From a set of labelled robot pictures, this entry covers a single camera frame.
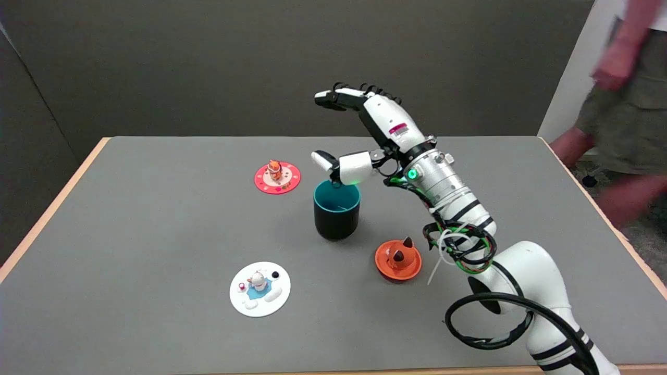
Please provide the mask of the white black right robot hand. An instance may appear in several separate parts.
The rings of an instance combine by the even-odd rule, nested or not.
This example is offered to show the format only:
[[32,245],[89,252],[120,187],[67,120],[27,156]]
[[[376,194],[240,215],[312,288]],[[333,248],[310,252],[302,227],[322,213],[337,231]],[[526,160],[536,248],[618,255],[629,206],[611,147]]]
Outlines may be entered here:
[[338,82],[331,90],[316,93],[314,102],[331,110],[354,111],[377,143],[375,150],[340,157],[322,150],[312,152],[312,161],[329,174],[334,185],[357,185],[371,178],[388,160],[396,161],[398,169],[405,168],[436,146],[436,138],[419,130],[401,100],[375,85],[358,89]]

